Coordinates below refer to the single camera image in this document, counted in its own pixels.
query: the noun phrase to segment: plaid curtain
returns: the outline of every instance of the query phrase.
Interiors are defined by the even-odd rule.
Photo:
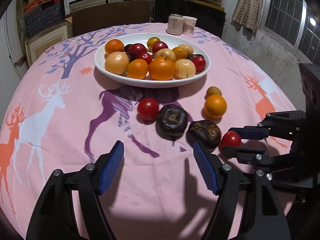
[[[256,33],[261,6],[262,0],[238,0],[232,19]]]

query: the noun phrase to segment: plate of fruit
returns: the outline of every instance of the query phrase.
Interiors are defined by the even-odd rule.
[[[135,87],[170,88],[189,84],[210,69],[208,54],[182,38],[133,33],[103,44],[94,55],[99,71]]]

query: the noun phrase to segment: brown board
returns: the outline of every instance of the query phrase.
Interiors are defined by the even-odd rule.
[[[69,14],[74,36],[116,25],[150,21],[150,1],[107,3]]]

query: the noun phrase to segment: pink cloth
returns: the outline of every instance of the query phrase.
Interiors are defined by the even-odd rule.
[[[0,205],[23,237],[54,169],[78,171],[121,140],[124,165],[111,190],[100,198],[117,239],[200,239],[217,197],[206,188],[185,136],[174,144],[161,139],[155,123],[145,125],[137,118],[137,102],[142,97],[157,97],[162,105],[180,104],[193,120],[201,120],[205,118],[206,90],[216,86],[228,104],[226,114],[216,120],[223,134],[230,127],[256,125],[268,112],[295,109],[254,62],[199,28],[193,36],[182,38],[203,48],[212,67],[205,78],[192,84],[163,90],[134,88],[116,83],[95,69],[95,50],[107,40],[129,33],[165,31],[166,24],[147,23],[84,34],[54,45],[27,72],[6,113],[9,124],[13,114],[14,124],[8,126],[4,120],[0,134],[0,158],[5,157],[0,159],[0,169],[6,174],[1,180]],[[17,122],[15,113],[21,114]],[[290,149],[290,142],[274,138],[244,143],[264,147],[272,155]],[[230,161],[243,171],[252,168]],[[241,193],[230,237],[238,231],[243,196]],[[76,193],[74,197],[79,231],[87,236]],[[279,198],[288,212],[294,195],[279,193]]]

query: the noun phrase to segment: framed picture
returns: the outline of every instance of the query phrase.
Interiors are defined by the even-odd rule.
[[[73,37],[71,23],[72,19],[63,20],[26,41],[29,67],[55,44]]]

